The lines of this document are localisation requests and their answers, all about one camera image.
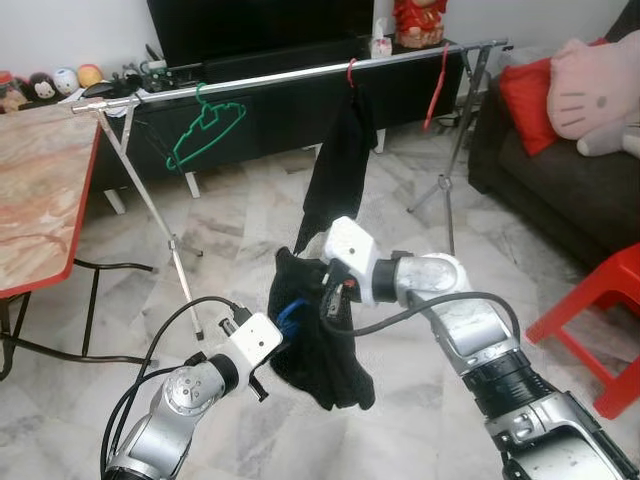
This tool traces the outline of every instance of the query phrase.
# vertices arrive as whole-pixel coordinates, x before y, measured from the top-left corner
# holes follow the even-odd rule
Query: red plastic stool
[[[600,379],[605,392],[593,406],[600,415],[609,419],[620,415],[635,399],[640,398],[640,356],[618,377],[614,377],[562,327],[590,305],[606,310],[618,302],[624,302],[640,315],[640,243],[607,259],[527,330],[527,337],[532,343],[555,335]]]

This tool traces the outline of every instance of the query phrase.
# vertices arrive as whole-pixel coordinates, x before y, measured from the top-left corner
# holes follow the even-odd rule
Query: red table edge
[[[82,191],[82,197],[80,198],[80,207],[78,209],[78,217],[76,225],[73,230],[73,237],[71,238],[71,246],[69,248],[69,256],[67,258],[67,264],[60,273],[56,273],[48,278],[38,280],[37,282],[26,283],[19,287],[12,287],[7,290],[0,291],[0,300],[3,298],[12,297],[21,293],[31,292],[39,288],[50,287],[56,283],[60,283],[63,280],[69,278],[71,270],[73,268],[73,260],[75,259],[76,249],[78,247],[78,240],[80,239],[80,231],[82,230],[82,222],[84,221],[84,211],[87,206],[87,197],[89,196],[89,186],[91,184],[91,175],[93,174],[93,165],[96,160],[98,152],[98,142],[100,140],[100,125],[96,126],[96,134],[93,138],[93,149],[91,151],[91,159],[89,160],[89,166],[87,167],[87,176],[84,179],[84,189]]]

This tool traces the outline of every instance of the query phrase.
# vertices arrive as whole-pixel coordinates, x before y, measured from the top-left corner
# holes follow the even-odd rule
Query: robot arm
[[[369,305],[397,301],[413,307],[471,290],[464,268],[449,255],[380,260],[373,239],[346,217],[334,222],[324,253],[349,269]],[[458,300],[423,314],[485,415],[505,479],[638,478],[638,469],[584,407],[531,368],[519,339],[487,301]]]
[[[218,400],[252,382],[252,372],[282,335],[257,313],[215,354],[174,370],[156,392],[149,413],[133,427],[109,461],[103,480],[172,480],[189,452],[197,423]]]

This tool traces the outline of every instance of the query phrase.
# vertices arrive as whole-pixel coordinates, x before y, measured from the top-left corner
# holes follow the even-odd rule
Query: wooden tabletop
[[[97,133],[68,104],[0,115],[0,298],[71,273]]]

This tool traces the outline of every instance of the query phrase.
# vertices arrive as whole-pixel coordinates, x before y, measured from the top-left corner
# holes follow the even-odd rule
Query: green hanger
[[[176,143],[176,146],[173,147],[173,158],[171,157],[167,158],[166,164],[167,164],[168,170],[175,170],[176,167],[184,165],[185,163],[193,160],[195,157],[197,157],[201,153],[204,153],[207,150],[209,150],[216,143],[222,140],[231,130],[233,130],[233,128],[240,122],[240,120],[242,120],[247,115],[247,107],[245,107],[241,103],[235,103],[235,102],[222,103],[214,107],[209,105],[206,102],[206,100],[203,100],[200,97],[200,88],[204,85],[205,85],[204,83],[200,83],[196,88],[196,100],[198,100],[198,103],[202,105],[202,110],[200,111],[200,115],[191,123],[191,125],[189,125],[189,128],[187,129],[187,131],[182,134],[182,136],[180,137],[180,140],[178,140],[178,143]],[[200,148],[199,150],[193,152],[190,155],[187,155],[185,158],[181,158],[180,147],[182,147],[182,144],[194,133],[196,127],[199,127],[201,131],[206,132],[207,130],[214,127],[218,123],[218,121],[220,120],[220,111],[231,110],[231,109],[234,109],[237,111],[238,117],[227,128],[225,128],[220,134],[218,134],[217,137],[211,140],[211,142],[209,142],[204,147]],[[214,117],[213,120],[205,123],[205,118],[207,117],[207,115],[211,115],[211,114],[213,114],[213,117]]]

